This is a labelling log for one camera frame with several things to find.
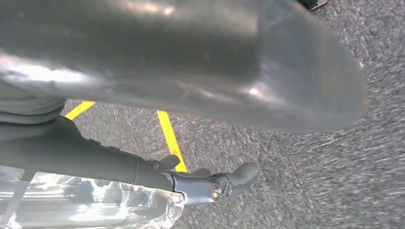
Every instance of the screw head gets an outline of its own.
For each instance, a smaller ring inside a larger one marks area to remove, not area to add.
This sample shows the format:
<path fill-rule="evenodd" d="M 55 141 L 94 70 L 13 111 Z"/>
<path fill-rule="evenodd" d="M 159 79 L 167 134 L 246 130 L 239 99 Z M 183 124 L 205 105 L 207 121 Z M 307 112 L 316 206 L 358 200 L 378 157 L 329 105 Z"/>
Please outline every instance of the screw head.
<path fill-rule="evenodd" d="M 213 190 L 211 191 L 211 198 L 214 201 L 219 200 L 219 198 L 221 198 L 222 195 L 222 188 L 219 185 L 216 185 L 213 187 Z"/>

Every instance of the gray fabric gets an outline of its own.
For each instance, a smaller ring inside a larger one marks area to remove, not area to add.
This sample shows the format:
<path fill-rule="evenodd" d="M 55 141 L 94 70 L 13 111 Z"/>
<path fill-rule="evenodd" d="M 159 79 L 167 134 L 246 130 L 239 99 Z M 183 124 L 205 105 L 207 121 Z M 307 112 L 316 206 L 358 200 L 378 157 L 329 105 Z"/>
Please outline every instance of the gray fabric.
<path fill-rule="evenodd" d="M 0 82 L 0 122 L 37 124 L 56 118 L 65 99 L 23 92 Z"/>
<path fill-rule="evenodd" d="M 249 192 L 187 208 L 174 228 L 404 228 L 404 12 L 403 0 L 330 0 L 314 12 L 364 65 L 370 108 L 353 127 L 287 135 L 171 114 L 190 170 L 231 171 L 244 161 L 261 167 Z M 105 145 L 145 158 L 168 153 L 153 111 L 97 104 L 76 123 Z"/>

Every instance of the clear plastic wrap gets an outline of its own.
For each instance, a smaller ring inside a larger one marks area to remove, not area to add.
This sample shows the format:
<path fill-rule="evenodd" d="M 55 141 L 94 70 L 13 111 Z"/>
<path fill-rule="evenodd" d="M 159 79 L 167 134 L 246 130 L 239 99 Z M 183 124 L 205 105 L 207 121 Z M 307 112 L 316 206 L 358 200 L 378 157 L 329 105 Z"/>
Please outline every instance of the clear plastic wrap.
<path fill-rule="evenodd" d="M 21 170 L 7 171 L 0 228 L 169 229 L 184 207 L 179 193 L 42 172 L 24 181 Z"/>

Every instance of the shiny plastic surface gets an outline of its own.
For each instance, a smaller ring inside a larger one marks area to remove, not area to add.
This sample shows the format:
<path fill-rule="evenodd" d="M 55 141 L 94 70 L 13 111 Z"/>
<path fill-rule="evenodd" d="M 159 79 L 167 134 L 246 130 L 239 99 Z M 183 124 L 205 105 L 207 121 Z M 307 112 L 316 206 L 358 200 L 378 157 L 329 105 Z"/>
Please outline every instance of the shiny plastic surface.
<path fill-rule="evenodd" d="M 359 63 L 296 1 L 4 0 L 0 14 L 0 83 L 35 95 L 299 132 L 367 107 Z"/>
<path fill-rule="evenodd" d="M 0 209 L 9 212 L 2 228 L 168 229 L 184 206 L 179 193 L 82 177 L 39 172 L 21 190 L 27 181 L 17 176 L 1 173 L 0 182 Z"/>

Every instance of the metal bolt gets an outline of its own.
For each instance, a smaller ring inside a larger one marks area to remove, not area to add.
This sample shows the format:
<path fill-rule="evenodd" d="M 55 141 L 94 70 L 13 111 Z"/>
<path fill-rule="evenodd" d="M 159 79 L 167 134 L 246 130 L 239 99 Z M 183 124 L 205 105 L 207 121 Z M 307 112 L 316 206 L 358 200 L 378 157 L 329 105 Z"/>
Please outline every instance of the metal bolt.
<path fill-rule="evenodd" d="M 146 161 L 150 166 L 160 169 L 160 162 L 157 160 L 147 160 Z"/>
<path fill-rule="evenodd" d="M 222 188 L 219 185 L 216 185 L 213 187 L 213 190 L 211 191 L 211 198 L 214 201 L 217 201 L 219 198 L 221 198 L 222 195 Z"/>

